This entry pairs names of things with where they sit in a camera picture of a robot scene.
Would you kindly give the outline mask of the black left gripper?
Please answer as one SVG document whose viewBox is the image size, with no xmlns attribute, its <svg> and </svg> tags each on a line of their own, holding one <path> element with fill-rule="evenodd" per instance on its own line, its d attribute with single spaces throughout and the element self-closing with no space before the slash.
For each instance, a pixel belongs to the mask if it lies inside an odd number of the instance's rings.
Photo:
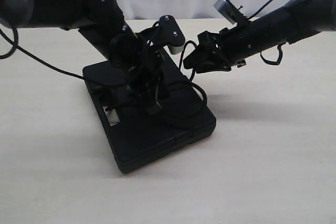
<svg viewBox="0 0 336 224">
<path fill-rule="evenodd" d="M 142 34 L 118 34 L 110 43 L 109 62 L 120 69 L 149 115 L 162 111 L 159 100 L 168 97 L 162 69 L 163 59 L 157 46 Z"/>
</svg>

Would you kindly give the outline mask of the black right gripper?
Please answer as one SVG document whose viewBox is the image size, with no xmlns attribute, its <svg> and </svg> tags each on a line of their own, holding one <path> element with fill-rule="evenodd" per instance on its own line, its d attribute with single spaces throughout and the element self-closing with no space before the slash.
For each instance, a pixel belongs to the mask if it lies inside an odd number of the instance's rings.
<svg viewBox="0 0 336 224">
<path fill-rule="evenodd" d="M 201 32 L 197 35 L 198 46 L 183 60 L 184 68 L 193 69 L 200 74 L 230 72 L 231 66 L 245 66 L 245 59 L 236 55 L 240 51 L 246 28 L 247 26 L 235 26 L 231 29 L 223 28 L 219 33 Z"/>
</svg>

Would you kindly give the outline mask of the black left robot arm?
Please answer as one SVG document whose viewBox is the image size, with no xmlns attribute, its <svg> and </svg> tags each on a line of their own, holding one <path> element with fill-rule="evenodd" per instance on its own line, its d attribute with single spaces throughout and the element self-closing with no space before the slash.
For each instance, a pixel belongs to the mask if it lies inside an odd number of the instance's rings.
<svg viewBox="0 0 336 224">
<path fill-rule="evenodd" d="M 162 111 L 160 99 L 166 89 L 152 38 L 128 26 L 117 0 L 1 0 L 1 24 L 13 32 L 8 40 L 11 49 L 1 54 L 2 59 L 19 48 L 21 28 L 77 30 L 123 71 L 127 85 L 148 113 Z"/>
</svg>

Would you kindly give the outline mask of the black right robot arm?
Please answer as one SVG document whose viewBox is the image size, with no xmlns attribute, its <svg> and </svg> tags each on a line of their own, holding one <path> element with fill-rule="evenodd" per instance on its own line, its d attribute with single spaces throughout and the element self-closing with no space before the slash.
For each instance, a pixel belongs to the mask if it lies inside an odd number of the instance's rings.
<svg viewBox="0 0 336 224">
<path fill-rule="evenodd" d="M 196 73 L 231 71 L 234 66 L 244 66 L 250 56 L 324 31 L 335 31 L 335 0 L 291 0 L 251 22 L 219 33 L 200 33 L 198 46 L 183 60 L 183 66 Z"/>
</svg>

